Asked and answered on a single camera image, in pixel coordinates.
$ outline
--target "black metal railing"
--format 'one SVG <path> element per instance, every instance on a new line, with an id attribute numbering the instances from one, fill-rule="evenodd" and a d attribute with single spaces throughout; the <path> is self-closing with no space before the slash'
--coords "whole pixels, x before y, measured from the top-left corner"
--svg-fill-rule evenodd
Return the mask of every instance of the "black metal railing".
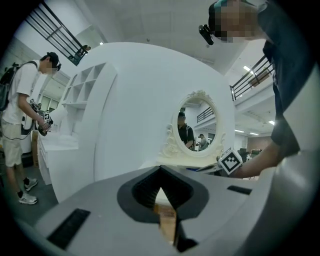
<path id="1" fill-rule="evenodd" d="M 243 93 L 252 87 L 256 87 L 262 81 L 273 75 L 273 65 L 269 63 L 266 56 L 263 56 L 241 79 L 233 86 L 230 86 L 232 99 L 235 101 Z"/>
<path id="2" fill-rule="evenodd" d="M 203 111 L 201 114 L 199 114 L 196 118 L 197 118 L 197 123 L 199 123 L 200 121 L 205 120 L 207 117 L 213 115 L 214 112 L 212 110 L 211 107 L 208 107 L 205 111 Z"/>
<path id="3" fill-rule="evenodd" d="M 76 66 L 88 53 L 44 2 L 25 21 Z"/>

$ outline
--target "white t-shirt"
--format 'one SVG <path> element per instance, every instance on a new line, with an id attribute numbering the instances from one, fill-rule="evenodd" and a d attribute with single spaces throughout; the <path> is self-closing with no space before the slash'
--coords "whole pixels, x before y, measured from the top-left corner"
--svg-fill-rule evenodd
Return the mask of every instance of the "white t-shirt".
<path id="1" fill-rule="evenodd" d="M 38 68 L 39 60 L 34 60 Z M 10 124 L 19 125 L 24 115 L 23 111 L 18 107 L 18 93 L 30 96 L 31 89 L 36 83 L 38 69 L 35 64 L 28 63 L 23 65 L 16 72 L 8 95 L 8 106 L 3 112 L 3 120 Z"/>

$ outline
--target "black sock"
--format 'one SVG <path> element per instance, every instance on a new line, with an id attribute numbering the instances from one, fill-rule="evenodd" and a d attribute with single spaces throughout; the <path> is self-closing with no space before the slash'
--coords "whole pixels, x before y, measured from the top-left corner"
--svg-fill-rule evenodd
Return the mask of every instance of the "black sock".
<path id="1" fill-rule="evenodd" d="M 25 177 L 25 179 L 23 180 L 24 185 L 29 185 L 29 179 L 27 177 Z"/>
<path id="2" fill-rule="evenodd" d="M 22 198 L 22 195 L 24 194 L 21 190 L 17 193 L 19 198 Z"/>

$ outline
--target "khaki shorts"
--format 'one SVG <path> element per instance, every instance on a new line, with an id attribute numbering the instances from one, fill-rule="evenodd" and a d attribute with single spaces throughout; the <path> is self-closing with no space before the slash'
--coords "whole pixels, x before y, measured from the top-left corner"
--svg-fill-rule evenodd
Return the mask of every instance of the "khaki shorts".
<path id="1" fill-rule="evenodd" d="M 21 124 L 8 123 L 2 119 L 1 128 L 5 165 L 7 167 L 20 165 L 23 152 L 20 140 L 16 138 L 20 138 L 21 136 Z"/>

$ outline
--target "ceiling light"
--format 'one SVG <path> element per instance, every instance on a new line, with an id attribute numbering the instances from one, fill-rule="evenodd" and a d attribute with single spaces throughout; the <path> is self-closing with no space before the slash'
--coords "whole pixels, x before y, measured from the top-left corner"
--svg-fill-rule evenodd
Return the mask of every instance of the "ceiling light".
<path id="1" fill-rule="evenodd" d="M 250 73 L 253 75 L 254 73 L 253 73 L 253 71 L 251 71 L 251 69 L 249 68 L 249 67 L 247 67 L 247 66 L 244 66 L 243 67 L 246 71 L 250 71 Z"/>

